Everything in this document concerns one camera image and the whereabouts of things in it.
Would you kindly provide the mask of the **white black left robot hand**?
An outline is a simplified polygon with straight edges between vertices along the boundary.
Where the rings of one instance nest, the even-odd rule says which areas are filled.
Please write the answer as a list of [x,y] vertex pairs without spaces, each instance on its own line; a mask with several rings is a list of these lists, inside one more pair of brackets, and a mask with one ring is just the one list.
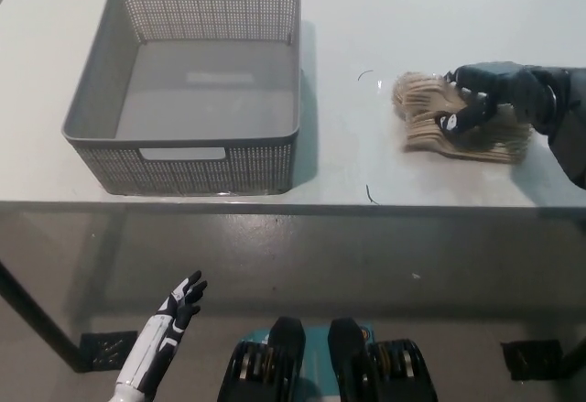
[[199,313],[207,282],[201,271],[183,279],[147,321],[116,379],[113,401],[152,401],[191,319]]

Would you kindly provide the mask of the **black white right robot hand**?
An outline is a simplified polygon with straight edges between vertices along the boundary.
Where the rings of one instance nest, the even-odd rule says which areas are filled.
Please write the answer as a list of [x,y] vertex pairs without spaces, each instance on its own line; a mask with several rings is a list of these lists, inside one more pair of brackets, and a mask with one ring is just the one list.
[[460,136],[485,125],[505,104],[514,108],[519,121],[534,127],[548,125],[557,109],[557,96],[545,77],[532,67],[512,61],[462,65],[447,72],[445,79],[465,102],[457,112],[435,117],[445,136]]

